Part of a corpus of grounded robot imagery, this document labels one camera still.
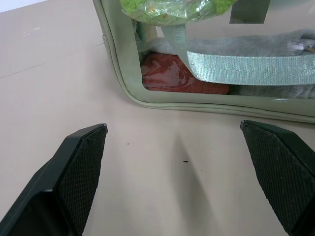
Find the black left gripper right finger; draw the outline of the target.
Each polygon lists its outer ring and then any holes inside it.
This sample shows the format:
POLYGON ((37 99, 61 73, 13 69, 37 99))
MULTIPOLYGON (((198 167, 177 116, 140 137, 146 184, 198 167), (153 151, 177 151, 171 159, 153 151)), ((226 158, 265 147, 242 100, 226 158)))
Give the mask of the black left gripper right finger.
POLYGON ((257 180, 290 236, 315 234, 315 152, 294 132, 252 120, 240 128, 257 180))

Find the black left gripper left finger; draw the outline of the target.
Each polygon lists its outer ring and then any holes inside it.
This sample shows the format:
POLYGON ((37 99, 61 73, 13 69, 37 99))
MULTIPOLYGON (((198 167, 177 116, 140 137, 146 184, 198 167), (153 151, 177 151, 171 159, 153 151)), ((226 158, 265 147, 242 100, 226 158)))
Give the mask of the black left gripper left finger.
POLYGON ((105 123, 67 136, 0 222, 2 236, 81 236, 98 187, 105 123))

